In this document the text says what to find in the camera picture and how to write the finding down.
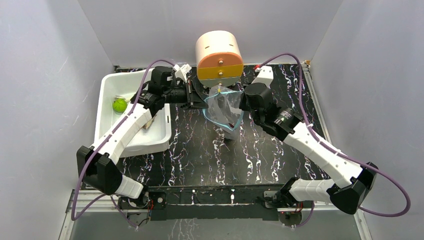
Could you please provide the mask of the clear zip top bag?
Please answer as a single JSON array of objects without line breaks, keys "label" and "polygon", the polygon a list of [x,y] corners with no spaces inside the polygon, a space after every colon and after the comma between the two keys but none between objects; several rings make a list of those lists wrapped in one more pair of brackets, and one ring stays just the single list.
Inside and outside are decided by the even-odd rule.
[{"label": "clear zip top bag", "polygon": [[243,120],[244,111],[240,109],[242,93],[219,84],[210,88],[205,98],[208,108],[202,110],[203,116],[223,130],[224,137],[229,140],[238,139],[240,134],[240,126],[239,129],[233,127]]}]

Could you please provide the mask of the grey toy fish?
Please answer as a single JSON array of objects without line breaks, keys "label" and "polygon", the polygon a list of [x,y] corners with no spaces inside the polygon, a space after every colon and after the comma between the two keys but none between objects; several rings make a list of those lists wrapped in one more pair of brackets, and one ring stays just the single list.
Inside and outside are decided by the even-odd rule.
[{"label": "grey toy fish", "polygon": [[146,124],[144,124],[143,126],[142,126],[142,128],[144,129],[144,130],[147,130],[147,129],[149,129],[150,128],[150,126],[152,125],[152,123],[153,123],[153,121],[155,120],[155,118],[153,117],[152,119],[150,119]]}]

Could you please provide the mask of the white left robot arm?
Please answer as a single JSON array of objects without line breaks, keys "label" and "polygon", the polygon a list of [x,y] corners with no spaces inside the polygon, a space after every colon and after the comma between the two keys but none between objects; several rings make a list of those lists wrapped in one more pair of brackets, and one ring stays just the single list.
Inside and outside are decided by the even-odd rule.
[{"label": "white left robot arm", "polygon": [[91,146],[81,146],[77,150],[79,182],[108,196],[130,198],[137,208],[147,206],[150,200],[147,186],[122,174],[117,163],[131,140],[166,104],[177,104],[184,110],[208,108],[187,78],[191,69],[189,64],[176,64],[144,71],[124,113]]}]

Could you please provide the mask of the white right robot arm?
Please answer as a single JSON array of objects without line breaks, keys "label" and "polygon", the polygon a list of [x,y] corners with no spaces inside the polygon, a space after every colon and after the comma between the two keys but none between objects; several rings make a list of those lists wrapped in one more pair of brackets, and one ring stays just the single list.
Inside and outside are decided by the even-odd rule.
[{"label": "white right robot arm", "polygon": [[375,171],[326,149],[322,145],[325,139],[314,139],[299,114],[291,108],[278,106],[264,83],[247,85],[239,107],[248,111],[264,132],[300,151],[330,177],[327,180],[292,177],[273,196],[273,204],[295,207],[303,201],[318,201],[331,203],[346,214],[356,213],[373,187]]}]

